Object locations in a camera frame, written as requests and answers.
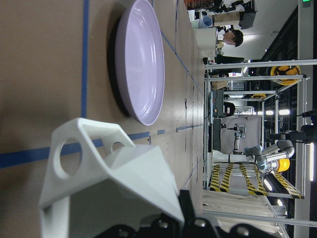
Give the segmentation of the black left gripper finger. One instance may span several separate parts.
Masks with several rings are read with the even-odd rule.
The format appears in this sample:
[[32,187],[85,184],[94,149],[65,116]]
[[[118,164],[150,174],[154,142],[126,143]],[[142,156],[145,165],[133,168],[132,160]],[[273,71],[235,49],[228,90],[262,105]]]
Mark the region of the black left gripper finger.
[[179,192],[179,204],[185,221],[190,221],[196,218],[193,202],[190,191],[181,189]]

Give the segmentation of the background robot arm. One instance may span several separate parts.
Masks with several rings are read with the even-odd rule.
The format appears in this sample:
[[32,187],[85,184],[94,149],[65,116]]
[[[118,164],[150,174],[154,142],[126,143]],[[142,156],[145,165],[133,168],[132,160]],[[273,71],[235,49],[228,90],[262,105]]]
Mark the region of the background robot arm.
[[302,198],[282,172],[290,167],[294,147],[280,140],[263,149],[246,148],[242,153],[208,153],[209,172],[203,211],[234,218],[237,215],[276,217],[269,198]]

